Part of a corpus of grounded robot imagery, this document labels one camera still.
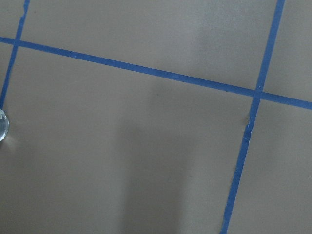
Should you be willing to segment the clear glass sauce bottle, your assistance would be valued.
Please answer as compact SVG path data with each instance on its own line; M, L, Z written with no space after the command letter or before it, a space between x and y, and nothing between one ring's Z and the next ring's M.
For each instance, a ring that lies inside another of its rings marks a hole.
M4 110L0 109L0 141L8 134L10 122Z

